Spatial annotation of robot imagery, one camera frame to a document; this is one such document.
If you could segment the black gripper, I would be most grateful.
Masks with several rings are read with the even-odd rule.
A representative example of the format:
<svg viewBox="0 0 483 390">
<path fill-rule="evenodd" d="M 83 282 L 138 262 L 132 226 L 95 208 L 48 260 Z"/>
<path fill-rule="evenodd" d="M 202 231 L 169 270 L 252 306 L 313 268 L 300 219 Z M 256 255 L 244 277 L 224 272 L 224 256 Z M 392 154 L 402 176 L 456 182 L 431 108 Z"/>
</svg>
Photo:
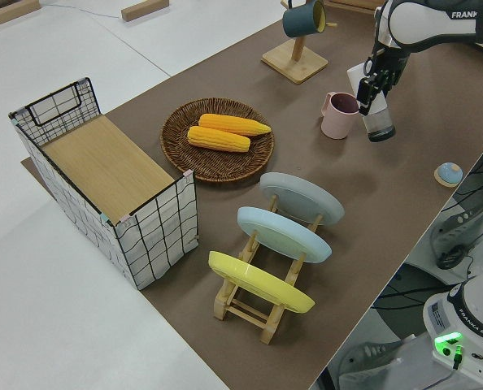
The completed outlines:
<svg viewBox="0 0 483 390">
<path fill-rule="evenodd" d="M 359 81 L 356 96 L 362 115 L 368 115 L 375 99 L 382 93 L 386 97 L 398 83 L 407 65 L 408 53 L 399 48 L 378 46 L 373 50 L 371 60 L 370 73 Z"/>
</svg>

